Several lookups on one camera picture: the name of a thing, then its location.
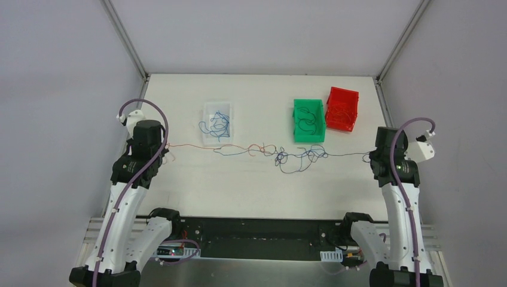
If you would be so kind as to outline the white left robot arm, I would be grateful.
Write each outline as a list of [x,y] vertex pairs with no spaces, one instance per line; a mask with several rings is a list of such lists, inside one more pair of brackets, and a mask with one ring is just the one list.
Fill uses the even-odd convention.
[[129,242],[139,207],[167,152],[166,131],[159,121],[141,120],[132,130],[125,153],[114,163],[109,205],[90,256],[74,267],[75,286],[139,286],[141,272],[162,241],[182,235],[177,210],[158,207],[137,238]]

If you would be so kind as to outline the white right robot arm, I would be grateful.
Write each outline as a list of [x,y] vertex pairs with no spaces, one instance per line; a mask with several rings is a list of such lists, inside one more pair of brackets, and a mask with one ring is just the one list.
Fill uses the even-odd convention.
[[417,163],[405,156],[411,144],[401,129],[379,127],[370,168],[386,204],[388,243],[366,213],[348,212],[338,227],[347,245],[357,244],[369,268],[370,286],[444,286],[432,270],[419,214]]

